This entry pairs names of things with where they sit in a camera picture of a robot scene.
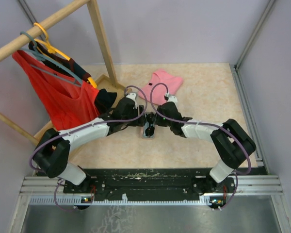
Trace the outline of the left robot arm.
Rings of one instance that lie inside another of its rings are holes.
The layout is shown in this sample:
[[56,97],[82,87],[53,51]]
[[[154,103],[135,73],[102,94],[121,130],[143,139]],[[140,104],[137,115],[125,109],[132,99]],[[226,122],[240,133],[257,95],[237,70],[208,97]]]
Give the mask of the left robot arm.
[[44,133],[38,146],[30,158],[30,165],[35,162],[49,178],[61,178],[71,182],[74,187],[84,193],[91,187],[91,180],[79,166],[68,162],[71,151],[78,147],[107,137],[121,130],[122,126],[138,120],[136,102],[137,94],[125,95],[113,109],[112,113],[105,113],[94,120],[72,129]]

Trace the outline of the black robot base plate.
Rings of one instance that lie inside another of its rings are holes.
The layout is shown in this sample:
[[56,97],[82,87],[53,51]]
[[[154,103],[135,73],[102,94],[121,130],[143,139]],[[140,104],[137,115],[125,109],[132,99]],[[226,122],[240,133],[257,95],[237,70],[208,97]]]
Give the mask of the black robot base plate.
[[59,180],[57,188],[65,194],[83,194],[81,203],[175,204],[204,200],[217,209],[234,195],[238,179],[226,178],[220,183],[210,176],[197,177],[189,169],[160,169],[141,176],[109,170],[86,178],[79,186]]

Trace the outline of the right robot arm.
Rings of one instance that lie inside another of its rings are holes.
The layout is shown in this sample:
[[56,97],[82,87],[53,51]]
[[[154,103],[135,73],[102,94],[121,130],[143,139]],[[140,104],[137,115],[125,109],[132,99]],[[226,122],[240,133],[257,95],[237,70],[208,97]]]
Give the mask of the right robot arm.
[[218,192],[224,187],[224,179],[244,162],[257,149],[255,142],[234,119],[217,125],[214,123],[198,122],[191,117],[183,117],[174,102],[166,102],[156,110],[156,125],[168,127],[177,136],[197,138],[214,144],[219,156],[219,162],[210,170],[207,187],[212,192]]

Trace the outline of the tortoiseshell sunglasses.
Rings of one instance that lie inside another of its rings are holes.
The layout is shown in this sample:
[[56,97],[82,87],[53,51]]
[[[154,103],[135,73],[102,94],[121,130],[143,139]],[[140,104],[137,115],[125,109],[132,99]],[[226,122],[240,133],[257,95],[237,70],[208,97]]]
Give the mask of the tortoiseshell sunglasses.
[[154,135],[155,131],[155,115],[153,113],[150,113],[146,116],[148,127],[145,130],[146,137],[150,138]]

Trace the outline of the pink glasses case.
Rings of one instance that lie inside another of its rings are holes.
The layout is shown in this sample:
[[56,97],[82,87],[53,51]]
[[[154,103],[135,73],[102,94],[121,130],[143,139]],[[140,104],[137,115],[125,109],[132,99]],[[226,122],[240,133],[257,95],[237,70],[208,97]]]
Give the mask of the pink glasses case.
[[154,112],[144,112],[145,107],[143,105],[139,106],[139,113],[141,117],[138,119],[138,123],[141,128],[141,138],[142,139],[153,139],[155,136],[156,127],[156,115]]

